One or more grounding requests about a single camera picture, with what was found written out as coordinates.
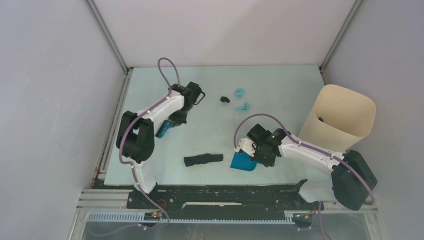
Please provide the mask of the blue hand brush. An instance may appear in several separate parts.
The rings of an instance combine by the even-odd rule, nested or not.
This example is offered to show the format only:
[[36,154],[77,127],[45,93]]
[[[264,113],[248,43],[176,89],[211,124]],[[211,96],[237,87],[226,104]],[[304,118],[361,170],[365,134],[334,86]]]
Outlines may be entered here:
[[158,128],[158,130],[157,130],[157,132],[156,132],[156,134],[155,134],[155,137],[156,138],[163,138],[164,137],[164,135],[166,134],[166,132],[169,130],[169,129],[171,129],[171,128],[173,128],[174,127],[174,123],[173,122],[171,122],[171,121],[169,121],[169,120],[165,120],[160,126],[159,126],[159,128]]

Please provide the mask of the blue dustpan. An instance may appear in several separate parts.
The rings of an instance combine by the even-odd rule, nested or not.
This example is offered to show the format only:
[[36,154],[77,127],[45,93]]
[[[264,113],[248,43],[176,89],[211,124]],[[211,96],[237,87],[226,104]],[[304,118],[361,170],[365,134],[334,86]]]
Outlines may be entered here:
[[241,171],[247,171],[251,172],[253,171],[257,166],[256,161],[251,160],[251,156],[248,155],[246,152],[235,152],[230,164],[230,168],[241,170]]

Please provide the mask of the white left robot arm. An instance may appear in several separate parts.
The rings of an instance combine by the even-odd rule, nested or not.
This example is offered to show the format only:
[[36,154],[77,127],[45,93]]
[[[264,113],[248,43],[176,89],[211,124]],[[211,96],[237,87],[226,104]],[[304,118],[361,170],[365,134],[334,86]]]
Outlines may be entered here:
[[165,133],[167,127],[186,124],[188,112],[204,97],[205,93],[195,82],[187,86],[175,83],[154,105],[138,112],[123,113],[116,138],[119,162],[130,166],[134,186],[141,192],[138,201],[145,208],[153,208],[158,202],[158,194],[152,191],[157,182],[149,161],[155,139]]

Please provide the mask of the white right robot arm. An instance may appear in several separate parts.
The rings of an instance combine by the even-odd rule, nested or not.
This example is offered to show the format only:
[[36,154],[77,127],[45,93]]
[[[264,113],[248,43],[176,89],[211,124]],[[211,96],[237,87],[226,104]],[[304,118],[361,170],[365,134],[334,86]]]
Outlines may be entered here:
[[358,211],[371,205],[371,191],[378,180],[363,156],[355,150],[331,151],[305,142],[277,128],[274,132],[256,124],[245,138],[238,141],[236,152],[246,153],[248,159],[265,167],[274,167],[276,158],[298,160],[325,174],[324,180],[301,180],[291,194],[291,204],[304,209],[312,202],[337,201],[349,210]]

